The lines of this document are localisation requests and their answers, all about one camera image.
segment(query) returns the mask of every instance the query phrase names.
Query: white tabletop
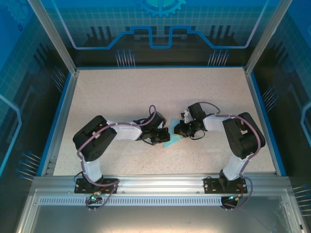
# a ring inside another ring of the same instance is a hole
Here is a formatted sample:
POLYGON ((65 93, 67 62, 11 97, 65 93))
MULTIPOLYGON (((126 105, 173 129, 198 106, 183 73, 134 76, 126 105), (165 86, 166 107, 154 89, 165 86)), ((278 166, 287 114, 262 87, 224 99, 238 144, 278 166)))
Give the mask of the white tabletop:
MULTIPOLYGON (((80 71, 54 175, 81 171, 73 136, 90 120, 102 115, 114 122, 149 116, 149 105, 167 119, 180 118, 191 104, 208 101, 222 114, 249 112, 261 129, 242 68, 157 68, 80 71)), ((206 113, 214 109, 202 105, 206 113)), ((231 150, 225 133, 207 132, 197 141, 183 139, 167 148, 142 141, 113 141, 101 156, 107 175, 219 172, 231 150)), ((275 171, 267 146, 245 171, 275 171)))

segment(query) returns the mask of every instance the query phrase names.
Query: teal object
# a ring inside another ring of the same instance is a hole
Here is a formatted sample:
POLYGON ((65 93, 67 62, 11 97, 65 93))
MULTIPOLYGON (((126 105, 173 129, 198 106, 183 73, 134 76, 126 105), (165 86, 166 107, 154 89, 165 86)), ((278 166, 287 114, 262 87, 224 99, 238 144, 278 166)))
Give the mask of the teal object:
POLYGON ((171 119, 171 124, 169 126, 169 133, 171 135, 171 139, 170 139, 169 142, 164 143, 163 148, 166 148, 166 147, 168 147, 168 146, 170 146, 170 145, 172 145, 172 144, 174 144, 176 142, 179 142, 180 140, 184 139, 184 137, 180 137, 180 136, 177 136, 177 135, 174 134, 174 127, 179 124, 179 121, 180 120, 176 119, 176 118, 172 118, 171 119))

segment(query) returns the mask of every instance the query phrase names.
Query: blue edge trim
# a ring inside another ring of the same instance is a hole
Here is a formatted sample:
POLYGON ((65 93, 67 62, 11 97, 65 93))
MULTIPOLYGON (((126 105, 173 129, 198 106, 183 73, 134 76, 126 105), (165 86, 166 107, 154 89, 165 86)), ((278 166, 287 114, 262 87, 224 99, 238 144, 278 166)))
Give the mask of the blue edge trim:
POLYGON ((66 95, 66 92, 67 92, 67 89, 68 89, 68 84, 69 84, 69 81, 70 81, 71 77, 72 77, 72 75, 69 72, 68 76, 67 76, 67 79, 66 79, 66 82, 65 82, 65 86, 64 86, 62 95, 60 97, 60 100, 59 100, 59 103, 58 103, 58 106, 57 106, 57 109, 56 109, 56 113, 55 113, 55 116, 54 116, 54 120, 53 120, 53 123, 52 123, 52 126, 51 126, 51 130, 50 130, 49 136, 48 136, 48 140, 47 140, 47 143, 45 144, 45 148, 44 148, 44 151, 43 151, 43 154, 42 154, 42 158, 41 158, 41 161, 40 161, 40 164, 39 164, 39 167, 38 167, 38 171, 37 171, 37 174, 36 174, 37 176, 41 176, 41 173, 43 171, 44 164, 45 164, 45 161, 47 159, 48 151, 49 151, 49 148, 50 148, 50 145, 51 145, 51 141, 52 141, 52 138, 53 138, 53 134, 55 132, 55 127, 56 127, 56 124, 57 124, 57 121, 58 121, 60 110, 62 109, 62 106, 63 106, 63 103, 64 103, 64 99, 65 99, 65 95, 66 95))
POLYGON ((269 134, 270 139, 271 139, 272 147, 273 147, 274 153, 276 155, 276 162, 277 162, 278 168, 280 170, 281 176, 287 176, 283 162, 282 162, 282 158, 280 155, 280 151, 278 150, 278 147, 276 145, 276 139, 274 138, 274 135, 272 132, 272 128, 271 128, 271 124, 270 124, 270 121, 268 118, 268 114, 266 112, 266 109, 264 108, 263 100, 262 100, 262 97, 260 95, 259 88, 258 88, 256 79, 255 79, 255 75, 253 72, 251 72, 251 79, 252 79, 252 82, 254 84, 254 88, 255 88, 256 95, 258 97, 258 102, 259 102, 260 108, 262 110, 264 122, 267 126, 267 129, 268 129, 268 134, 269 134))
MULTIPOLYGON (((118 68, 118 67, 78 67, 78 69, 116 69, 116 68, 118 68)), ((133 68, 165 68, 165 67, 133 67, 133 68)), ((54 134, 54 131, 55 131, 55 127, 56 127, 56 123, 57 123, 57 120, 58 120, 58 117, 59 117, 59 114, 60 114, 60 110, 61 110, 61 108, 63 106, 63 103, 64 103, 64 98, 65 98, 65 94, 66 94, 66 91, 67 91, 70 79, 71 79, 71 73, 68 74, 68 77, 67 77, 67 80, 66 80, 66 83, 65 83, 65 86, 64 86, 64 90, 63 90, 62 96, 60 98, 60 101, 59 101, 59 104, 58 104, 58 107, 57 107, 57 110, 56 110, 56 113, 55 113, 55 117, 54 117, 54 120, 53 120, 53 123, 52 123, 52 127, 51 127, 51 130, 50 130, 50 133, 49 133, 49 137, 48 137, 47 143, 45 145, 45 148, 44 148, 44 151, 43 151, 43 155, 42 155, 42 158, 41 158, 41 162, 40 162, 40 165, 39 165, 39 168, 38 168, 37 176, 41 175, 43 167, 44 167, 44 164, 45 164, 45 160, 47 159, 48 151, 49 151, 49 148, 50 148, 50 145, 51 145, 51 140, 52 140, 52 137, 53 137, 53 134, 54 134)), ((273 135, 273 132, 272 132, 272 128, 271 128, 271 124, 270 124, 267 112, 266 112, 266 110, 264 108, 263 101, 262 101, 262 98, 261 98, 261 95, 260 95, 260 92, 259 92, 259 88, 258 88, 256 79, 255 79, 255 75, 254 75, 253 72, 251 72, 251 79, 252 79, 252 82, 254 84, 254 88, 255 88, 256 95, 258 97, 260 108, 262 110, 263 119, 264 119, 265 124, 266 124, 267 129, 268 129, 268 134, 269 134, 270 139, 271 139, 272 147, 273 147, 273 150, 274 150, 275 155, 276 155, 277 165, 279 167, 281 176, 286 176, 287 174, 286 174, 286 171, 285 171, 282 159, 281 159, 281 155, 280 155, 280 152, 279 152, 278 147, 276 145, 276 139, 274 138, 274 135, 273 135)))

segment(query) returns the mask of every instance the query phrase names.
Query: black mounting bracket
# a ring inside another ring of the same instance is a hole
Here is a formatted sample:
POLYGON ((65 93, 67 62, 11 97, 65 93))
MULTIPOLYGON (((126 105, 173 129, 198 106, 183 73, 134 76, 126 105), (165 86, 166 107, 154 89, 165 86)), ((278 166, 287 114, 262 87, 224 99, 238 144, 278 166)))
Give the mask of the black mounting bracket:
POLYGON ((234 181, 229 181, 225 191, 219 182, 219 178, 207 177, 203 179, 205 194, 240 194, 241 190, 237 187, 238 184, 243 186, 243 193, 247 193, 245 179, 238 178, 234 181))
MULTIPOLYGON (((118 179, 103 179, 97 181, 98 184, 108 184, 118 181, 118 179)), ((113 185, 107 187, 100 187, 89 183, 85 178, 79 178, 76 181, 76 186, 74 188, 74 193, 87 193, 93 194, 99 190, 101 190, 102 194, 110 194, 112 189, 114 188, 113 185)))

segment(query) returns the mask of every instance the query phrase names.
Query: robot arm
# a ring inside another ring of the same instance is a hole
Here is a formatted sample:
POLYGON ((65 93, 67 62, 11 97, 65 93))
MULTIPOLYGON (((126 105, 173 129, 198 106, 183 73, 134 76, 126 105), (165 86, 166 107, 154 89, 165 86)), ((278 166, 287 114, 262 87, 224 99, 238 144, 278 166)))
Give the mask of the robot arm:
MULTIPOLYGON (((86 175, 92 182, 100 183, 102 173, 100 170, 99 158, 105 152, 110 143, 114 140, 129 139, 133 141, 150 140, 151 145, 162 143, 170 140, 168 128, 164 128, 166 119, 158 112, 150 123, 145 126, 136 126, 148 122, 152 118, 134 120, 129 125, 117 124, 112 126, 88 143, 80 152, 83 156, 84 168, 86 175)), ((89 138, 91 138, 97 131, 107 125, 114 124, 114 122, 105 120, 102 116, 96 116, 86 126, 84 126, 73 137, 76 149, 78 150, 89 138)))
MULTIPOLYGON (((230 116, 207 115, 200 105, 195 103, 181 114, 182 120, 175 126, 174 134, 194 139, 197 131, 219 131, 226 133, 232 155, 228 164, 220 172, 219 182, 223 190, 230 181, 240 177, 240 172, 248 158, 257 150, 257 138, 253 131, 241 120, 230 116)), ((255 129, 260 138, 260 147, 265 145, 265 139, 249 113, 239 114, 255 129)))

